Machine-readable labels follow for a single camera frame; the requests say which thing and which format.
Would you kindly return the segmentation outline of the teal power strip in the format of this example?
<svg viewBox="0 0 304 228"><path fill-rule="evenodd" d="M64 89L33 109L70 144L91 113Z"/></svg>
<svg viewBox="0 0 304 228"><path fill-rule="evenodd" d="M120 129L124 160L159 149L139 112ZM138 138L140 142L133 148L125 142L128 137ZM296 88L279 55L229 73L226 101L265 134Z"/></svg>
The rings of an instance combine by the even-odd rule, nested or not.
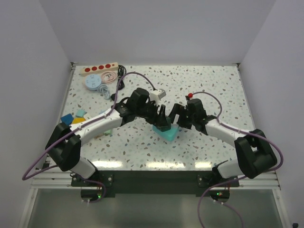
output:
<svg viewBox="0 0 304 228"><path fill-rule="evenodd" d="M157 133L160 137L162 137L163 139L169 141L169 142L172 142L178 131L179 131L179 126L176 125L176 124L172 124L171 123L171 129L168 130L168 131L165 131L165 132L161 132L158 127L155 127L154 125L152 126L152 130Z"/></svg>

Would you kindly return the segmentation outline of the green small charger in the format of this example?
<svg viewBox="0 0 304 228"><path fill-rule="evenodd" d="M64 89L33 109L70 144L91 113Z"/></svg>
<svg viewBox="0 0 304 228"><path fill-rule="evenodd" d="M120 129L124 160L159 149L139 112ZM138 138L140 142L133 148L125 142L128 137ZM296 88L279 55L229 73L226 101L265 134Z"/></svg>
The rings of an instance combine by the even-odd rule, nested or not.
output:
<svg viewBox="0 0 304 228"><path fill-rule="evenodd" d="M110 129L110 130L105 131L105 132L103 133L103 135L106 135L106 136L107 136L107 135L111 135L112 132L113 132L113 130Z"/></svg>

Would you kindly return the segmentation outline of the white charger block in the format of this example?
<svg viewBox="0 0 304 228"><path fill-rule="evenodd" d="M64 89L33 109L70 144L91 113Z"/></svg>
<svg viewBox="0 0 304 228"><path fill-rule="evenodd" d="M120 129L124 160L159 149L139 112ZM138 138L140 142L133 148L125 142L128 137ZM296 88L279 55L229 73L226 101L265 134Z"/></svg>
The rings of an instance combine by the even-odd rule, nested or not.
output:
<svg viewBox="0 0 304 228"><path fill-rule="evenodd" d="M91 117L91 115L90 114L88 114L88 113L86 113L84 116L83 116L86 120L89 120L89 119L91 119L92 117Z"/></svg>

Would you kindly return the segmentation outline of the light blue round power strip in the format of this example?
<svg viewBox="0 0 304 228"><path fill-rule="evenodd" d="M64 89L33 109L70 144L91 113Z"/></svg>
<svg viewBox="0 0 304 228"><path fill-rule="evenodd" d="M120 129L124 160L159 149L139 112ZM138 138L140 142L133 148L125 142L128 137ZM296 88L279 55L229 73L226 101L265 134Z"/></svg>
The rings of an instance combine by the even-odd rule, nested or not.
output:
<svg viewBox="0 0 304 228"><path fill-rule="evenodd" d="M97 91L101 84L102 80L99 75L91 74L85 77L84 85L90 91Z"/></svg>

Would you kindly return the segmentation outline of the yellow cube socket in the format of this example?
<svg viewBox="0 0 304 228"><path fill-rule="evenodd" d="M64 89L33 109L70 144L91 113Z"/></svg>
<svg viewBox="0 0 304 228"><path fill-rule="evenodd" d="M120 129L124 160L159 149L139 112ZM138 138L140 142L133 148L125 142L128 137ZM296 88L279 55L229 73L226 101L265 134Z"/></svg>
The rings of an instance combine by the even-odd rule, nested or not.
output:
<svg viewBox="0 0 304 228"><path fill-rule="evenodd" d="M73 119L71 124L78 124L78 123L84 122L85 120L86 119L83 118L83 117L76 117L76 118Z"/></svg>

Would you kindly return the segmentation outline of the beige power strip red sockets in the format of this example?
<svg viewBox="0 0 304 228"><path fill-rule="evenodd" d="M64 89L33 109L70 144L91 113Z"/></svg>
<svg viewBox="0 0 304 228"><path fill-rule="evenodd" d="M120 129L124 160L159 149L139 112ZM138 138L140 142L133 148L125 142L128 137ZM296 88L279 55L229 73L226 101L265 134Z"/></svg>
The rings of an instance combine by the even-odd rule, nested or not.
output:
<svg viewBox="0 0 304 228"><path fill-rule="evenodd" d="M87 66L80 70L81 76L87 76L91 74L102 74L103 72L107 71L117 71L118 70L118 63L108 63L108 64L101 64L96 66Z"/></svg>

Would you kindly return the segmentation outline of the blue cube socket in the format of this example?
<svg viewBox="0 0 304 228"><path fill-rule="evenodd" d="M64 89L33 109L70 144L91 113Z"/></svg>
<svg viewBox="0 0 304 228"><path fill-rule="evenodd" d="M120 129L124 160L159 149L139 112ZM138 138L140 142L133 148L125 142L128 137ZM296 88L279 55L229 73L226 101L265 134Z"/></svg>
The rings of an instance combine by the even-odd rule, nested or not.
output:
<svg viewBox="0 0 304 228"><path fill-rule="evenodd" d="M73 122L74 118L73 118L72 114L67 114L67 115L62 116L60 118L60 120L62 123L65 123L66 125L70 125Z"/></svg>

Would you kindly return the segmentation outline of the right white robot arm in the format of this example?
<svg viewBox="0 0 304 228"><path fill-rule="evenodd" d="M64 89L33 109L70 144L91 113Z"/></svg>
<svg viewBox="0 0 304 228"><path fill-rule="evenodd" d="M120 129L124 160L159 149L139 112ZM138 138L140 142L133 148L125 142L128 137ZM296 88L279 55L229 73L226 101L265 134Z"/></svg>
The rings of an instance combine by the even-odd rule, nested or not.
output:
<svg viewBox="0 0 304 228"><path fill-rule="evenodd" d="M231 125L226 128L218 123L215 116L206 113L199 99L189 100L186 106L175 104L169 114L172 123L176 116L178 126L187 129L195 127L198 132L218 138L235 148L236 159L223 161L212 168L214 173L211 180L218 187L239 175L253 179L277 164L276 155L261 130L233 131Z"/></svg>

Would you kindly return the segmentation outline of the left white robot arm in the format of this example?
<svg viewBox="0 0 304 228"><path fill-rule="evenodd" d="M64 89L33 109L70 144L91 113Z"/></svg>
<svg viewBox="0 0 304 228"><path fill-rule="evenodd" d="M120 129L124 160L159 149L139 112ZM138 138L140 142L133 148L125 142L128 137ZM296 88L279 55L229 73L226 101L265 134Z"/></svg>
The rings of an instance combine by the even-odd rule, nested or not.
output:
<svg viewBox="0 0 304 228"><path fill-rule="evenodd" d="M81 176L87 186L94 186L98 182L97 168L81 157L81 147L98 135L119 128L137 117L161 131L169 130L171 124L166 117L165 106L158 105L165 95L163 89L148 92L137 88L130 97L115 101L107 111L89 120L72 125L59 123L46 145L46 151L61 171L72 171Z"/></svg>

